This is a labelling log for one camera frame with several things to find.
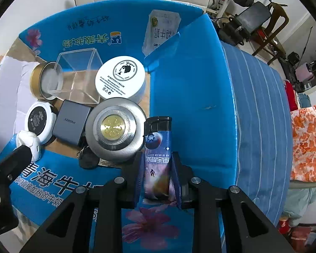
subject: wooden chair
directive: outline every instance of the wooden chair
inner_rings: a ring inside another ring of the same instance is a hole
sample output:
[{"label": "wooden chair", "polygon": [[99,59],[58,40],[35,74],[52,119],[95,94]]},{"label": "wooden chair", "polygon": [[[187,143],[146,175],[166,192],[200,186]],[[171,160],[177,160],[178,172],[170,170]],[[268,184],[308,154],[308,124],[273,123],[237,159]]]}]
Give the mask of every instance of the wooden chair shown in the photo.
[{"label": "wooden chair", "polygon": [[[270,17],[269,24],[266,28],[260,28],[257,30],[254,35],[252,36],[252,40],[260,45],[260,47],[253,53],[253,56],[258,54],[261,50],[265,50],[270,55],[273,56],[273,58],[268,62],[268,65],[270,65],[273,61],[275,61],[279,56],[285,55],[285,50],[283,49],[281,44],[276,44],[274,42],[274,38],[280,33],[280,31],[289,23],[289,18],[284,11],[283,7],[277,3],[271,2],[269,5],[269,10],[273,8],[272,16]],[[280,25],[278,29],[276,29],[273,33],[273,29],[275,28],[275,25],[280,17],[284,17],[284,22]],[[271,44],[274,49],[276,50],[277,54],[274,55],[269,50],[265,49],[265,46]]]}]

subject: clear plastic box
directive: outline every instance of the clear plastic box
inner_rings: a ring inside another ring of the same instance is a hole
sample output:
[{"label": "clear plastic box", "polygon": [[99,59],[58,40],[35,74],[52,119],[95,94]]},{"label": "clear plastic box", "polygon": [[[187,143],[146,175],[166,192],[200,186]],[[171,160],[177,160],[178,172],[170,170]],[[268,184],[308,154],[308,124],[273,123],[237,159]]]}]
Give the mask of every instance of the clear plastic box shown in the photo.
[{"label": "clear plastic box", "polygon": [[100,95],[95,87],[95,78],[102,65],[95,48],[60,53],[54,67],[54,75],[47,79],[42,90],[60,100],[98,104]]}]

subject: brand logo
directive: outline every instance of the brand logo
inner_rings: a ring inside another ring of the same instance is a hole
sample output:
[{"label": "brand logo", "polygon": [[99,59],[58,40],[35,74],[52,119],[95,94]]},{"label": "brand logo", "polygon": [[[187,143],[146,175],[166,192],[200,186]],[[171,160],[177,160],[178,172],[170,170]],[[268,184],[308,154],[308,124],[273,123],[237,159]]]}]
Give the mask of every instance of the brand logo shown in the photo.
[{"label": "brand logo", "polygon": [[119,81],[130,80],[137,72],[137,65],[134,61],[124,60],[114,67],[114,77]]},{"label": "brand logo", "polygon": [[121,44],[122,43],[122,35],[119,31],[110,32],[110,41],[111,44]]},{"label": "brand logo", "polygon": [[69,123],[72,123],[72,124],[76,123],[76,122],[74,122],[73,120],[70,120],[70,119],[67,119],[67,118],[65,118],[64,120],[67,121],[67,122],[69,122]]}]

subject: orange floral cloth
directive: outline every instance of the orange floral cloth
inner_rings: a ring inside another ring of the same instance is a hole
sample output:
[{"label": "orange floral cloth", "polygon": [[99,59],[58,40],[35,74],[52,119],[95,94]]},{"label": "orange floral cloth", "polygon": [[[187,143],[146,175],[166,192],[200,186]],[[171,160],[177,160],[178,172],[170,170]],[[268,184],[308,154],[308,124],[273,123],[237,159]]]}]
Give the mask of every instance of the orange floral cloth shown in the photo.
[{"label": "orange floral cloth", "polygon": [[291,112],[293,157],[291,180],[316,182],[316,105]]}]

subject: gray power adapter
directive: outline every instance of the gray power adapter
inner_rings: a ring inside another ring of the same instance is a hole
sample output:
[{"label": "gray power adapter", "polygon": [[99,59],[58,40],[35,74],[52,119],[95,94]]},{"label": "gray power adapter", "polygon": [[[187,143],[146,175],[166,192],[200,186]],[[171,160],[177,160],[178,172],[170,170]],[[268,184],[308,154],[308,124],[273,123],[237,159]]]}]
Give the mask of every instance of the gray power adapter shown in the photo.
[{"label": "gray power adapter", "polygon": [[52,131],[58,139],[72,145],[82,146],[82,137],[91,107],[64,100]]}]

